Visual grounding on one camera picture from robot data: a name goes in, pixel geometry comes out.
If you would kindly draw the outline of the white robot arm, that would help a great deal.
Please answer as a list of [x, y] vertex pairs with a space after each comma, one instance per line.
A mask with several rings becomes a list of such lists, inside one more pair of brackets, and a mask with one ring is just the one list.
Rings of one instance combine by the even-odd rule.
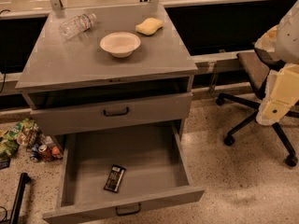
[[299, 1], [278, 25], [255, 43], [255, 48], [274, 53], [284, 64], [270, 68], [256, 121], [264, 126], [279, 122], [299, 101]]

